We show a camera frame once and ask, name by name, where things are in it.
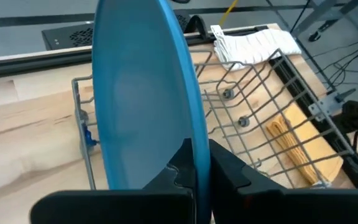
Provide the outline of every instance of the white cloth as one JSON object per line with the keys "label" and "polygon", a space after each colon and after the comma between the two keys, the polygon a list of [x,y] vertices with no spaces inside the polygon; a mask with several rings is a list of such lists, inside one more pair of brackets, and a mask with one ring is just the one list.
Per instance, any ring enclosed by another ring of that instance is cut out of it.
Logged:
{"label": "white cloth", "polygon": [[[220,62],[242,62],[257,64],[269,59],[280,49],[285,55],[302,54],[302,51],[287,31],[265,29],[254,34],[233,37],[224,35],[219,26],[211,26],[216,37],[214,51]],[[223,64],[229,70],[232,63]],[[246,66],[236,63],[232,70],[243,69]]]}

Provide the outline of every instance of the blue clip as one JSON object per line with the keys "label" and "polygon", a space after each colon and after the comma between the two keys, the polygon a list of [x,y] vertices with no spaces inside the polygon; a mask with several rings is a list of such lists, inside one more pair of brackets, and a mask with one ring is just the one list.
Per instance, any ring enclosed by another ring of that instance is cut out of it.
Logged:
{"label": "blue clip", "polygon": [[92,139],[92,133],[88,130],[87,126],[84,126],[84,133],[85,133],[85,142],[87,146],[92,147],[98,143],[97,140]]}

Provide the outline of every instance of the wooden surface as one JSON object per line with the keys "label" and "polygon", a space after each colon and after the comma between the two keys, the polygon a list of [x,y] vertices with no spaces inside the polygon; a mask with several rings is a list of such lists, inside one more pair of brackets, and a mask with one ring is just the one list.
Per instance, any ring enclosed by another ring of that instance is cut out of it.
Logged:
{"label": "wooden surface", "polygon": [[[277,25],[269,25],[271,28],[279,29]],[[209,49],[211,45],[192,47],[191,49]],[[192,54],[193,61],[203,62],[207,57],[206,53]],[[308,82],[313,91],[322,96],[326,93],[324,86],[318,80],[310,67],[300,55],[290,57],[292,63]],[[255,66],[257,70],[263,71],[261,77],[269,74],[270,67],[265,64]],[[247,70],[232,72],[226,80],[238,80]],[[225,70],[219,65],[208,66],[205,68],[199,81],[210,81],[220,79]],[[73,115],[73,97],[71,93],[71,80],[75,77],[84,77],[91,74],[91,65],[83,64],[71,67],[45,70],[41,72],[16,75],[12,77],[0,78],[0,223],[26,223],[28,222],[28,212],[31,206],[41,197],[51,192],[64,189],[88,189],[88,178],[86,176],[85,165],[81,159],[79,150],[78,129]],[[255,72],[250,72],[241,82],[242,85],[249,83],[244,90],[245,93],[251,91],[260,80],[251,81]],[[272,72],[265,84],[271,93],[278,93],[282,88],[282,82]],[[218,92],[222,92],[227,85],[220,85]],[[216,84],[201,85],[201,90],[208,93],[216,93]],[[91,81],[80,82],[80,92],[83,99],[87,99],[93,94]],[[252,110],[257,110],[268,99],[269,94],[264,86],[259,86],[247,98],[251,107],[246,104],[229,110],[229,114],[234,121],[243,115],[252,114]],[[280,107],[285,106],[292,99],[287,91],[283,91],[277,97]],[[240,100],[227,102],[233,105]],[[204,104],[207,112],[210,108],[208,102]],[[84,109],[89,113],[90,120],[94,120],[94,108],[86,105]],[[277,111],[273,103],[269,103],[255,114],[250,120],[250,126],[239,128],[244,131],[257,124],[255,117],[260,121]],[[229,116],[224,110],[217,110],[219,119],[223,124],[230,122]],[[207,117],[208,129],[216,127],[215,116]],[[233,127],[224,129],[226,134],[235,132]],[[91,128],[93,136],[97,139],[96,128]],[[222,138],[223,132],[216,130],[210,134],[210,138],[215,139],[223,146],[227,147],[228,142]],[[263,128],[257,128],[242,138],[230,138],[236,152],[244,150],[241,140],[247,147],[257,146],[267,139],[264,136]],[[275,142],[264,145],[258,150],[252,151],[250,155],[243,153],[241,157],[250,163],[251,159],[265,159],[279,151]],[[291,160],[281,154],[278,157],[284,168],[293,166]],[[93,170],[98,189],[106,189],[106,176],[104,174],[103,162],[99,153],[99,147],[91,157]],[[269,175],[283,170],[276,157],[266,159],[258,168],[260,171]],[[308,183],[295,169],[288,173],[295,187],[304,187]],[[287,175],[275,175],[272,179],[286,187],[291,187]],[[334,181],[335,187],[352,187],[347,176],[341,172]]]}

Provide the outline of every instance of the yellow cable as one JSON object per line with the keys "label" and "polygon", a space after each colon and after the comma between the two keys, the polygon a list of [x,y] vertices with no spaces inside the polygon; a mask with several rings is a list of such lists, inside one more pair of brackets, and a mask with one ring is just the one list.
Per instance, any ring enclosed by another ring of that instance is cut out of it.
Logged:
{"label": "yellow cable", "polygon": [[229,15],[230,11],[236,6],[239,0],[234,0],[229,9],[223,14],[222,19],[219,21],[219,25],[223,26],[224,21],[226,20],[227,15]]}

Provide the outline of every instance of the metal screw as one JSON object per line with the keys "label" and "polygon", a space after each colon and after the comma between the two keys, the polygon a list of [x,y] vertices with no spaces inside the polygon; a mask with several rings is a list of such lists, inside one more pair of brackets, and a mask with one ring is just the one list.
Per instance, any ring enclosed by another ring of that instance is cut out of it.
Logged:
{"label": "metal screw", "polygon": [[86,123],[89,120],[88,113],[85,110],[80,110],[80,119]]}
{"label": "metal screw", "polygon": [[241,116],[237,123],[244,128],[249,125],[249,118],[247,116]]}
{"label": "metal screw", "polygon": [[233,89],[225,89],[223,91],[223,98],[230,100],[234,97],[234,90]]}

